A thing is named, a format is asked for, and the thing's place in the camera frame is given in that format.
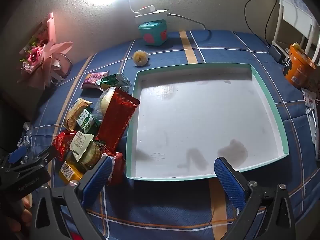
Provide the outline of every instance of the blue textured pad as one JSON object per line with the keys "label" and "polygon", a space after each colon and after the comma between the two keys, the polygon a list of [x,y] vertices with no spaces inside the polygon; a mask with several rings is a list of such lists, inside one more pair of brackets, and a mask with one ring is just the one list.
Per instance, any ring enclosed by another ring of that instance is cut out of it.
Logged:
{"label": "blue textured pad", "polygon": [[99,192],[108,181],[108,178],[112,172],[112,160],[107,157],[105,161],[98,168],[97,172],[92,176],[87,186],[82,192],[83,208],[89,208],[93,205]]}
{"label": "blue textured pad", "polygon": [[20,158],[27,154],[27,148],[23,145],[9,155],[9,163],[16,163]]}
{"label": "blue textured pad", "polygon": [[224,165],[222,160],[216,159],[214,162],[214,172],[216,173],[220,184],[227,193],[231,203],[239,210],[243,210],[245,206],[245,195],[241,185]]}

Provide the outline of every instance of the teal tissue box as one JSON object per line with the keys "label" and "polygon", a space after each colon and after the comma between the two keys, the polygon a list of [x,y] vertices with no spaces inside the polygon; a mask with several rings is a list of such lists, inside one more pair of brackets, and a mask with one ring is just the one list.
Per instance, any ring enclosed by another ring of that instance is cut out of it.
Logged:
{"label": "teal tissue box", "polygon": [[160,46],[167,40],[167,22],[159,20],[139,25],[140,33],[146,45]]}

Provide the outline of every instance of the wall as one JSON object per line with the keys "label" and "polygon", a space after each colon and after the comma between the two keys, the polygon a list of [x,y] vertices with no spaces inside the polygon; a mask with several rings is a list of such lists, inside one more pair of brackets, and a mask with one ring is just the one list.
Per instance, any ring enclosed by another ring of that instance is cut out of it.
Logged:
{"label": "wall", "polygon": [[[154,4],[170,12],[193,18],[210,29],[249,32],[244,21],[247,0],[131,0],[135,10]],[[247,20],[259,36],[264,35],[265,23],[275,0],[254,0],[247,6]],[[28,41],[30,30],[53,11],[58,42],[73,41],[68,53],[77,62],[102,49],[139,37],[134,14],[127,0],[117,0],[105,6],[87,0],[24,0],[14,12],[0,36],[1,70],[6,74],[0,86],[32,113],[40,92],[17,84],[19,65],[17,53]],[[272,39],[276,26],[278,5],[270,20],[267,38]],[[180,18],[168,19],[168,31],[201,29],[202,26]]]}

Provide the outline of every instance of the metal screw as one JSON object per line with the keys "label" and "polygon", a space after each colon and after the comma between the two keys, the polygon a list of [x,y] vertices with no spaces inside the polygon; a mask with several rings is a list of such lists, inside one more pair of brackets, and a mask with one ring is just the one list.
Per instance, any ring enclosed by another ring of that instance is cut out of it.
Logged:
{"label": "metal screw", "polygon": [[254,180],[250,180],[250,181],[249,181],[249,185],[250,185],[251,187],[257,187],[258,183],[257,183],[256,181],[254,181]]}
{"label": "metal screw", "polygon": [[76,185],[78,185],[78,181],[76,179],[74,179],[74,180],[69,182],[69,185],[70,186],[76,186]]}
{"label": "metal screw", "polygon": [[285,190],[287,188],[287,186],[283,183],[279,184],[280,189]]}

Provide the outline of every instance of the orange container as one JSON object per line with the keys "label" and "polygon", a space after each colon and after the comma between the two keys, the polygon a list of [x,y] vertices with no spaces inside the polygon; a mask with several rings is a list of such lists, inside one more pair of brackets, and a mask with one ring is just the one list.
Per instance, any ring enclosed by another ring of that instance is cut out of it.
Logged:
{"label": "orange container", "polygon": [[284,67],[284,76],[296,88],[302,87],[310,74],[316,69],[311,59],[290,45],[289,59],[291,62]]}

